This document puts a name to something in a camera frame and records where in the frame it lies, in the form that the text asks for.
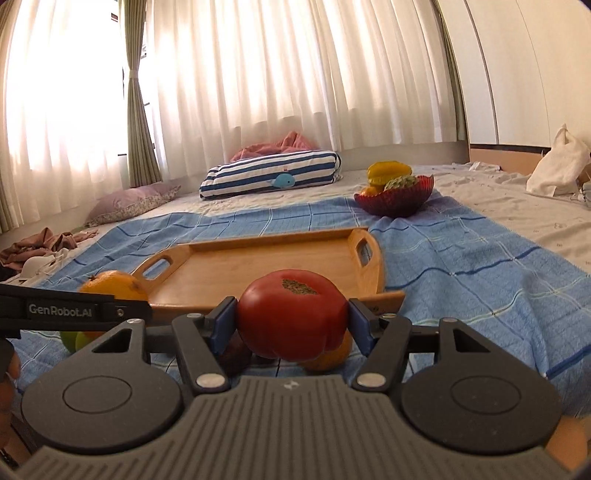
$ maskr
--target blue and white striped pillow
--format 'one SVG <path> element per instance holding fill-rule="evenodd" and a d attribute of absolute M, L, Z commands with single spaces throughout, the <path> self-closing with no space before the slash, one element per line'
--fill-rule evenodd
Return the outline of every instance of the blue and white striped pillow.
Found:
<path fill-rule="evenodd" d="M 246 158 L 211 168 L 199 194 L 204 199 L 217 199 L 326 185 L 340 178 L 340 163 L 338 153 L 317 150 Z"/>

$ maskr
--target human hand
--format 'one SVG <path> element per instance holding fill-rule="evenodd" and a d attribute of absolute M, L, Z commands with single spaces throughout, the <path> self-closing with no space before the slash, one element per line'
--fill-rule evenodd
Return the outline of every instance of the human hand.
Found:
<path fill-rule="evenodd" d="M 0 449 L 8 444 L 10 438 L 11 406 L 14 399 L 13 380 L 21 374 L 21 361 L 16 352 L 12 355 L 7 373 L 0 383 Z"/>

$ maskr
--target white sheer curtain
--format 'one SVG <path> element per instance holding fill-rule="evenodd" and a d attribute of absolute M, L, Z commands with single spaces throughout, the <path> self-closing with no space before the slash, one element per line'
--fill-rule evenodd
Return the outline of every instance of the white sheer curtain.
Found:
<path fill-rule="evenodd" d="M 456 140 L 430 0 L 148 0 L 147 53 L 172 178 L 290 130 L 335 150 Z"/>
<path fill-rule="evenodd" d="M 121 188 L 125 104 L 113 3 L 15 0 L 0 48 L 0 174 L 19 224 Z"/>

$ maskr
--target white bedsheet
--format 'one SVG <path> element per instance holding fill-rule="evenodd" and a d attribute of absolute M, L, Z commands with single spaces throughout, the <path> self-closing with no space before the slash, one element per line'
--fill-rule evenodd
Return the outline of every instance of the white bedsheet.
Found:
<path fill-rule="evenodd" d="M 497 171 L 494 167 L 469 170 L 469 166 L 414 167 L 416 174 L 433 174 L 435 188 L 467 207 L 538 243 L 591 273 L 591 210 L 579 202 L 535 197 L 525 192 L 526 176 Z M 198 193 L 176 198 L 138 218 L 172 212 L 220 215 L 260 206 L 280 207 L 300 202 L 353 195 L 366 184 L 366 171 L 351 171 L 335 184 L 298 190 L 282 190 L 236 196 L 224 200 L 202 200 Z M 98 227 L 99 235 L 70 251 L 68 258 L 38 276 L 21 283 L 33 286 L 82 253 L 118 223 Z"/>

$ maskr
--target wooden tray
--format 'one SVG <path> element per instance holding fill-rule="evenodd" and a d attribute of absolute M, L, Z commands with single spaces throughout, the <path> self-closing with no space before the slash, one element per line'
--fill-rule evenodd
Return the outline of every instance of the wooden tray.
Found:
<path fill-rule="evenodd" d="M 371 258 L 363 263 L 368 246 Z M 144 273 L 160 261 L 155 278 Z M 374 312 L 397 312 L 404 293 L 384 290 L 384 265 L 377 241 L 366 229 L 338 229 L 177 245 L 144 261 L 133 273 L 148 292 L 154 320 L 188 312 L 208 313 L 227 296 L 265 274 L 285 268 L 311 270 L 331 280 L 347 298 L 363 300 Z"/>

